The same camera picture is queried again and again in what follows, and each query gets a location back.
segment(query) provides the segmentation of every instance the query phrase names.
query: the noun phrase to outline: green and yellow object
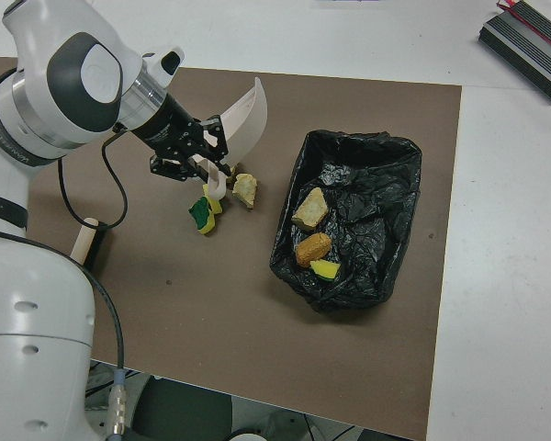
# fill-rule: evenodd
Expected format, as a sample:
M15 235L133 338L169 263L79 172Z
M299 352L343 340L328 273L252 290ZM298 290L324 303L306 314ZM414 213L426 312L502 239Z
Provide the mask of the green and yellow object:
M222 206L220 205L220 201L213 199L208 195L208 184L204 184L202 188L204 189L204 196L206 197L206 199L208 199L208 203L210 204L210 210L212 210L212 214L222 213Z
M332 282L334 278L337 277L340 267L341 264L335 264L334 262L329 262L328 260L323 259L313 260L310 262L310 268L312 268L314 274L322 280L326 280L328 282Z
M215 225L214 213L210 207L210 200L206 196L200 198L188 211L196 221L196 227L200 234L212 231Z

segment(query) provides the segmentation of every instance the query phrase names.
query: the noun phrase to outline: white curved scoop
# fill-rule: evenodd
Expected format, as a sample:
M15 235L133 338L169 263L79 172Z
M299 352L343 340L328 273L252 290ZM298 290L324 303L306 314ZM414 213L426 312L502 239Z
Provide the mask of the white curved scoop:
M261 80L255 77L253 89L220 115L229 153L224 163L238 164L259 141L267 124L267 99ZM208 142L214 138L205 134ZM195 155L194 160L208 171L208 195L213 199L224 198L227 177L210 161Z

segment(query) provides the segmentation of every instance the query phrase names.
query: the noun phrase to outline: cable connector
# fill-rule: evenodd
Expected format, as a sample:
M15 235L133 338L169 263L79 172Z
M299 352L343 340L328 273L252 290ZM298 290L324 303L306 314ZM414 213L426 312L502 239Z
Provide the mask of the cable connector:
M114 385L108 395L108 413L105 425L107 440L119 441L125 433L127 424L127 391L125 389L125 371L114 371Z

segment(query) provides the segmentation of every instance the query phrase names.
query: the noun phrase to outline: cardboard sheet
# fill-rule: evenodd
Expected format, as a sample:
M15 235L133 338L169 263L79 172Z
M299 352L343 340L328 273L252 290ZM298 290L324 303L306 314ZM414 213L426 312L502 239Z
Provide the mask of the cardboard sheet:
M14 65L0 59L0 73ZM149 172L152 152L131 134L110 146L129 195L96 274L117 303L127 365L170 379L424 439L444 265L461 89L449 85L257 74L269 116L243 161L259 179L256 206L230 195L208 237L187 209L201 183ZM255 73L181 70L171 92L197 118L226 109ZM368 311L314 312L269 269L292 165L310 130L386 130L422 149L421 198L394 295ZM88 145L66 160L83 216L113 221L120 195ZM29 237L70 252L78 232L56 167L35 180ZM94 357L114 361L115 339L98 300Z

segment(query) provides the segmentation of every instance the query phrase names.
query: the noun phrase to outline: trash bag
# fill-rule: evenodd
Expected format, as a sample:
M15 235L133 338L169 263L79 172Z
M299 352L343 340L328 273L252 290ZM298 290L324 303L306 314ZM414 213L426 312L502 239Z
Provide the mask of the trash bag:
M270 267L315 311L364 309L392 295L419 197L421 150L389 134L310 132L282 208ZM307 194L320 187L329 213L314 232L332 238L324 257L341 264L333 281L298 266L296 246L314 232L292 223Z

